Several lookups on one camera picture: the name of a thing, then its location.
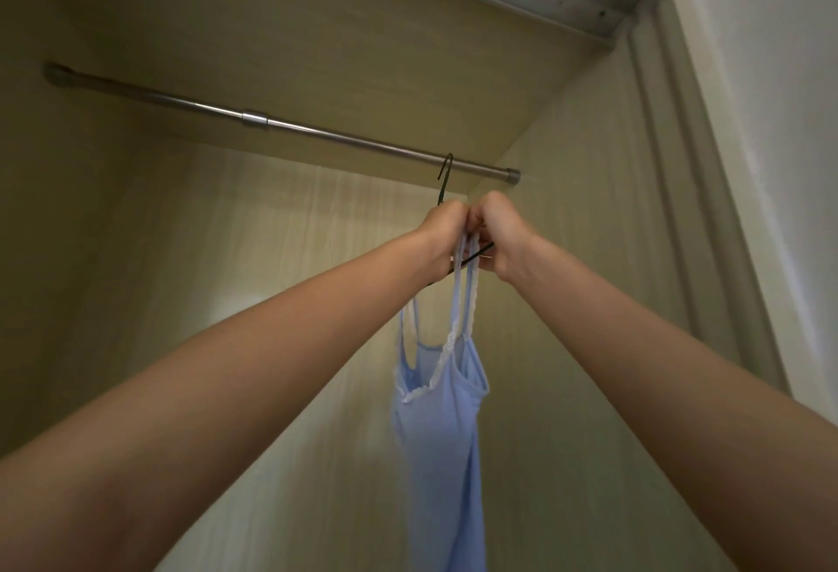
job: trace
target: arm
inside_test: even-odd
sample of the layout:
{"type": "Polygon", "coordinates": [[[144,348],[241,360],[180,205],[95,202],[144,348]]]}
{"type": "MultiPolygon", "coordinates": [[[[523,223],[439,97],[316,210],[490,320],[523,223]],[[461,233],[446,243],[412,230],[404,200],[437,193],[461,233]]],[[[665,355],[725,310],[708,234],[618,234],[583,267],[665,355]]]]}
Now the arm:
{"type": "Polygon", "coordinates": [[[448,271],[467,207],[190,338],[0,461],[0,568],[150,570],[372,334],[448,271]]]}
{"type": "Polygon", "coordinates": [[[838,428],[728,363],[536,234],[490,193],[493,259],[743,570],[835,569],[838,428]]]}

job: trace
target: hand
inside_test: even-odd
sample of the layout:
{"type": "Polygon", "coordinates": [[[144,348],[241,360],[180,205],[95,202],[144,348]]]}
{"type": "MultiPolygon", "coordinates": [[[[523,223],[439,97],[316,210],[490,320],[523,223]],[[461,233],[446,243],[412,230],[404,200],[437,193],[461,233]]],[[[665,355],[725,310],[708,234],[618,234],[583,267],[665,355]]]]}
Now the hand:
{"type": "Polygon", "coordinates": [[[466,227],[468,206],[452,199],[431,209],[415,233],[422,235],[431,256],[432,281],[444,279],[451,270],[451,254],[466,227]]]}
{"type": "Polygon", "coordinates": [[[515,205],[503,193],[492,191],[468,213],[466,229],[470,233],[480,231],[480,248],[490,241],[495,247],[480,257],[480,268],[495,272],[501,281],[509,281],[521,253],[530,241],[538,235],[515,209],[515,205]]]}

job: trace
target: closet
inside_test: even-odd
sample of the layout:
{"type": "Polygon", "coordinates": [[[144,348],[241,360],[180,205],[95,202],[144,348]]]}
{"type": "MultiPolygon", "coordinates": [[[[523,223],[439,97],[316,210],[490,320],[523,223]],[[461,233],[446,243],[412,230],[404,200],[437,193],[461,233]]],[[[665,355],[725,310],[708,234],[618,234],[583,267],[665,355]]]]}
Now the closet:
{"type": "MultiPolygon", "coordinates": [[[[449,153],[449,196],[503,190],[625,292],[786,388],[672,0],[0,1],[3,453],[184,338],[414,228],[449,153]],[[251,124],[61,88],[45,62],[251,124]],[[263,113],[425,156],[258,128],[263,113]]],[[[428,342],[451,291],[420,295],[428,342]]],[[[475,340],[490,569],[732,569],[488,274],[475,340]]],[[[392,322],[159,568],[403,569],[394,344],[392,322]]]]}

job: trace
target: clothes hanger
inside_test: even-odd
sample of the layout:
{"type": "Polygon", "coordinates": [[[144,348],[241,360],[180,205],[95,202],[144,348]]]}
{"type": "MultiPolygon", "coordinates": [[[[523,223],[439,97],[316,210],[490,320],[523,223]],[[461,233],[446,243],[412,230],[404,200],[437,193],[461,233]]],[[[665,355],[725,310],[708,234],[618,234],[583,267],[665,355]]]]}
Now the clothes hanger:
{"type": "MultiPolygon", "coordinates": [[[[454,154],[453,153],[448,153],[445,156],[445,161],[443,162],[443,167],[439,170],[439,175],[436,176],[436,180],[439,181],[439,179],[443,176],[443,173],[445,173],[445,179],[443,180],[443,187],[440,188],[439,199],[436,200],[436,205],[437,206],[439,206],[441,203],[443,203],[443,199],[445,198],[445,188],[448,185],[448,176],[451,175],[451,167],[453,165],[454,165],[454,154]]],[[[464,260],[460,265],[460,270],[462,268],[466,267],[466,265],[468,265],[472,261],[474,261],[481,254],[484,254],[484,253],[488,252],[489,250],[493,249],[494,247],[495,247],[495,242],[494,241],[489,241],[488,244],[486,244],[483,248],[477,250],[474,254],[472,254],[470,257],[468,257],[468,259],[464,260]]],[[[454,271],[454,268],[452,266],[451,270],[448,271],[448,274],[451,274],[453,271],[454,271]]]]}

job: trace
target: closet rod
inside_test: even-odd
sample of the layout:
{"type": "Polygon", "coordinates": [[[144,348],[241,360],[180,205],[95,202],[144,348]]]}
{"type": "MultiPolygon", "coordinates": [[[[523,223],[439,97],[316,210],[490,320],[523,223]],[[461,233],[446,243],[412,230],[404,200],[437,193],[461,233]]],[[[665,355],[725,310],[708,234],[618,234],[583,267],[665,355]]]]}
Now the closet rod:
{"type": "MultiPolygon", "coordinates": [[[[182,96],[173,95],[171,93],[163,93],[160,91],[154,91],[153,89],[137,87],[136,85],[127,84],[126,82],[91,76],[88,73],[78,73],[69,67],[59,65],[55,62],[46,62],[44,64],[44,77],[50,84],[53,84],[56,87],[77,87],[79,89],[90,89],[92,91],[110,93],[111,95],[121,96],[122,98],[130,98],[133,100],[140,100],[141,102],[159,104],[163,107],[171,107],[174,109],[194,111],[195,113],[203,113],[205,115],[215,115],[221,118],[238,120],[246,126],[256,126],[264,129],[280,129],[303,135],[311,135],[312,137],[317,137],[322,140],[340,142],[342,144],[358,146],[362,149],[378,151],[379,153],[405,157],[410,160],[423,161],[425,164],[442,166],[446,160],[445,155],[428,153],[427,151],[419,151],[417,149],[408,149],[405,146],[398,146],[396,144],[385,144],[375,140],[367,140],[366,138],[362,138],[357,135],[346,135],[326,129],[318,129],[312,126],[287,122],[286,120],[279,120],[278,118],[271,117],[267,113],[219,107],[215,106],[215,104],[207,104],[197,100],[183,98],[182,96]]],[[[489,166],[487,164],[480,164],[478,162],[468,160],[459,160],[457,158],[454,159],[452,168],[456,171],[472,173],[473,175],[480,175],[482,177],[490,177],[492,179],[500,180],[513,185],[517,184],[521,178],[520,171],[517,171],[514,168],[498,168],[497,166],[489,166]]]]}

